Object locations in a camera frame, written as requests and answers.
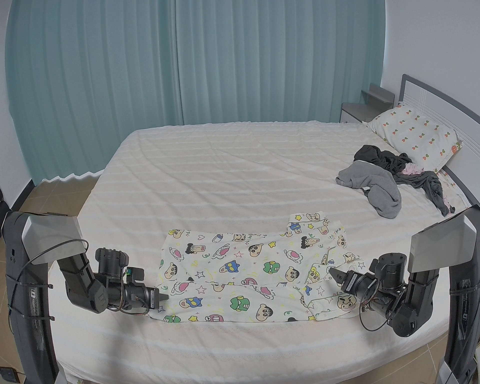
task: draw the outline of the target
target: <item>nightstand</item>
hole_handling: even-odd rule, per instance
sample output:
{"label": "nightstand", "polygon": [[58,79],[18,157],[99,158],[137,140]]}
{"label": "nightstand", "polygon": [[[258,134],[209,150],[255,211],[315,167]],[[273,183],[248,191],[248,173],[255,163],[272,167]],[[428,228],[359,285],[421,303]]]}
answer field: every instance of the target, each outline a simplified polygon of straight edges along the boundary
{"label": "nightstand", "polygon": [[369,122],[393,108],[395,95],[375,84],[370,84],[369,90],[362,90],[361,94],[366,104],[342,103],[341,123]]}

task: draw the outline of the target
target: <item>floor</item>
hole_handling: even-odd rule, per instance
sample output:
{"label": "floor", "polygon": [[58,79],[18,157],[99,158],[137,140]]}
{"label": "floor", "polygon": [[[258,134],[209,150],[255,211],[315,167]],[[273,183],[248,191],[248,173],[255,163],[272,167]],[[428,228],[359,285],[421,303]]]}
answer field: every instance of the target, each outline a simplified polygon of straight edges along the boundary
{"label": "floor", "polygon": [[[92,176],[83,179],[55,180],[39,184],[21,208],[23,212],[63,213],[76,216],[96,183]],[[0,239],[0,366],[22,372],[13,336],[8,327],[5,286],[5,244]],[[446,334],[427,345],[362,376],[342,384],[434,384],[436,367],[443,356]]]}

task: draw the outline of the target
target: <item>white bed sheet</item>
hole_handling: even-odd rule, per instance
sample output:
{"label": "white bed sheet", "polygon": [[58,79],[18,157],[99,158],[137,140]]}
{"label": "white bed sheet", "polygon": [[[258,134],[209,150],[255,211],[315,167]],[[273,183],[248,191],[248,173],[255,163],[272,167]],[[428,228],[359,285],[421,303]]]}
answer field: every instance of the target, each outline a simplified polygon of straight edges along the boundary
{"label": "white bed sheet", "polygon": [[[121,249],[156,281],[159,248],[172,228],[282,231],[295,212],[324,211],[346,228],[370,264],[408,254],[410,236],[443,220],[423,190],[399,186],[402,210],[377,215],[359,191],[335,184],[363,144],[392,150],[362,124],[228,123],[133,132],[120,146],[79,217],[96,271],[98,247]],[[457,212],[457,190],[444,188]],[[362,329],[358,317],[276,324],[179,323],[71,305],[50,271],[52,333],[65,371],[110,383],[338,383],[396,359],[448,327],[448,271],[441,270],[432,318],[409,338],[390,327]],[[368,313],[366,323],[382,319]]]}

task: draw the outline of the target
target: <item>teal curtain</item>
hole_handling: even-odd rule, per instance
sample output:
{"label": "teal curtain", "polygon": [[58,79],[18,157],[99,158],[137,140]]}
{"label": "teal curtain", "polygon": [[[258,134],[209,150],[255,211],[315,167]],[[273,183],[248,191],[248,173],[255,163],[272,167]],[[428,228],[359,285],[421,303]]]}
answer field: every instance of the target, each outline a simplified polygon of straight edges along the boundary
{"label": "teal curtain", "polygon": [[384,0],[13,0],[10,110],[38,183],[103,169],[137,129],[339,121],[384,39]]}

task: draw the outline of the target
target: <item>pillow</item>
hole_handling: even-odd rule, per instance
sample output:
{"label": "pillow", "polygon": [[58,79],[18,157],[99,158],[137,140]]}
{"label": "pillow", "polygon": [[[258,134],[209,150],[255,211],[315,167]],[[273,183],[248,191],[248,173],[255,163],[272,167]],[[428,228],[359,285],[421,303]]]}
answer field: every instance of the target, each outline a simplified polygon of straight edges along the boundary
{"label": "pillow", "polygon": [[367,126],[398,152],[405,152],[419,167],[435,173],[462,146],[454,130],[407,104],[380,114]]}

